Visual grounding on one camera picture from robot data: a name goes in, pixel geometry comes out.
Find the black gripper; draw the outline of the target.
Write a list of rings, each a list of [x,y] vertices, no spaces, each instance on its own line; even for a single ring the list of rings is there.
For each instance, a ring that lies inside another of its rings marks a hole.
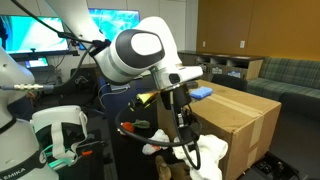
[[[188,144],[199,138],[202,128],[190,107],[191,97],[186,84],[160,92],[159,128],[173,144]]]

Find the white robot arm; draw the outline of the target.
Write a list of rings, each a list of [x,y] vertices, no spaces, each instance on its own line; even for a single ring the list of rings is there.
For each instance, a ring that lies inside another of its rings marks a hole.
[[[202,75],[198,66],[182,65],[166,22],[160,17],[143,19],[109,41],[89,15],[86,0],[45,0],[73,35],[87,44],[90,56],[104,78],[126,84],[149,70],[157,88],[164,90]],[[7,106],[26,95],[15,87],[29,88],[32,73],[0,48],[0,174],[1,180],[58,180],[29,122],[12,116]]]

